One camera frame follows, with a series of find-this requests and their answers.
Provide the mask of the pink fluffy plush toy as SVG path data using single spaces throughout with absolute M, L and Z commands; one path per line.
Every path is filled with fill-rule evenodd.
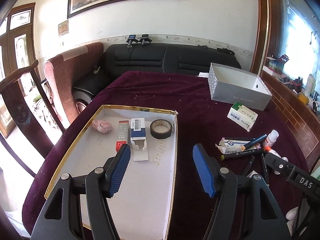
M 93 129 L 100 133 L 108 133 L 112 129 L 112 124 L 105 120 L 93 120 L 91 123 Z

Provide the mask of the white box pink border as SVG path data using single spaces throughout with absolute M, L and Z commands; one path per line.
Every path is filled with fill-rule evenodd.
M 144 118 L 131 119 L 130 141 L 133 150 L 133 161 L 148 161 L 149 155 Z

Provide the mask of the black marker olive cap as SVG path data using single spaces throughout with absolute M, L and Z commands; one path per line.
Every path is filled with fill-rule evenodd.
M 246 151 L 235 152 L 235 153 L 230 153 L 230 154 L 222 154 L 220 157 L 220 160 L 223 161 L 226 159 L 244 157 L 247 155 L 254 155 L 254 154 L 264 153 L 264 152 L 265 152 L 265 150 L 263 148 L 259 148 L 259 149 L 246 150 Z

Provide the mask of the white bottle orange cap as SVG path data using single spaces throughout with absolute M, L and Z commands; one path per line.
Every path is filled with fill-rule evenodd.
M 272 153 L 278 158 L 281 158 L 281 156 L 275 150 L 273 150 L 270 146 L 264 146 L 264 149 L 267 153 Z

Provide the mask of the white bottle red label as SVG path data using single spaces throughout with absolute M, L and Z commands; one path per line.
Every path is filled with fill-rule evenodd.
M 276 140 L 279 137 L 279 133 L 273 129 L 266 137 L 266 139 L 263 141 L 263 146 L 264 147 L 272 147 Z

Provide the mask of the white blue open medicine box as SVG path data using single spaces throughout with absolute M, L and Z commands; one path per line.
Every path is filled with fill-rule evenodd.
M 250 148 L 244 149 L 244 145 L 253 141 L 254 138 L 235 138 L 235 137 L 224 137 L 215 146 L 219 149 L 222 154 L 231 154 L 236 152 L 242 152 L 247 150 L 255 150 L 261 148 L 259 144 L 255 144 Z

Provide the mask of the wooden window ledge cabinet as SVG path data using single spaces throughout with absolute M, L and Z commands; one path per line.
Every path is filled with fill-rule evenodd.
M 262 72 L 261 79 L 272 93 L 272 102 L 280 117 L 294 135 L 306 159 L 308 168 L 319 167 L 319 118 L 303 104 L 294 91 L 278 79 Z

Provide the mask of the white green medicine box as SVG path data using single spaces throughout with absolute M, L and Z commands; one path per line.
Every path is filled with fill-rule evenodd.
M 257 117 L 257 113 L 238 102 L 230 108 L 227 115 L 228 119 L 238 124 L 247 132 L 252 129 Z

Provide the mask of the dark red bedspread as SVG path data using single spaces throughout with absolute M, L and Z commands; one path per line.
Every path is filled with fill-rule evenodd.
M 212 216 L 215 200 L 204 192 L 192 152 L 202 144 L 208 155 L 219 158 L 216 143 L 223 137 L 255 138 L 276 130 L 274 150 L 304 171 L 305 157 L 272 102 L 246 132 L 227 118 L 230 105 L 211 100 L 208 81 L 202 77 L 149 72 L 126 72 L 102 90 L 71 123 L 48 154 L 22 207 L 22 222 L 33 230 L 44 205 L 44 193 L 57 166 L 76 136 L 101 105 L 169 109 L 178 113 L 177 174 L 169 239 L 202 239 Z

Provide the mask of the grey red slim box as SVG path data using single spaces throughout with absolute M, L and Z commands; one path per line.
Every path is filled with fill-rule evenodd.
M 116 140 L 116 152 L 120 150 L 123 144 L 128 143 L 129 131 L 129 120 L 121 120 L 118 122 L 118 138 Z

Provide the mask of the black tape roll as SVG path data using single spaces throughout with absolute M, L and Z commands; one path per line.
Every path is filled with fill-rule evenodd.
M 164 119 L 157 119 L 150 124 L 150 134 L 156 139 L 167 139 L 171 136 L 172 124 Z

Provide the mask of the grey open shoebox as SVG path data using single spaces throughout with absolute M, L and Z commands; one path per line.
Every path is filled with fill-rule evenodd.
M 213 101 L 238 102 L 259 111 L 264 111 L 272 98 L 270 90 L 259 76 L 217 63 L 210 65 L 208 85 Z

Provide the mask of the dark wooden chair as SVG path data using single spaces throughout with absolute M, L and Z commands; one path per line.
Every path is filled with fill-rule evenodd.
M 28 73 L 31 75 L 42 100 L 44 101 L 49 113 L 53 117 L 57 126 L 62 133 L 65 132 L 66 129 L 55 113 L 48 97 L 44 92 L 44 89 L 41 86 L 41 81 L 39 80 L 35 72 L 38 64 L 39 61 L 35 60 L 31 64 L 31 66 L 17 69 L 9 74 L 4 80 L 1 81 L 1 95 L 4 100 L 5 106 L 9 111 L 16 126 L 21 130 L 21 132 L 29 140 L 29 142 L 36 148 L 39 154 L 42 157 L 46 158 L 54 145 L 40 123 L 36 120 L 35 116 L 31 112 L 24 99 L 24 96 L 18 84 L 18 81 L 23 75 Z

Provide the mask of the black leather sofa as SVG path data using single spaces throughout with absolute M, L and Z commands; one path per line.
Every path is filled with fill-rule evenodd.
M 212 63 L 241 69 L 235 53 L 227 48 L 181 44 L 114 44 L 84 77 L 72 87 L 75 106 L 81 113 L 104 88 L 128 71 L 175 73 L 197 76 L 209 72 Z

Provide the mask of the small wall plaque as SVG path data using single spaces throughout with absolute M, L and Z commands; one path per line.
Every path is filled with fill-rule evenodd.
M 68 20 L 65 20 L 62 23 L 58 24 L 58 35 L 63 36 L 67 33 L 69 33 Z

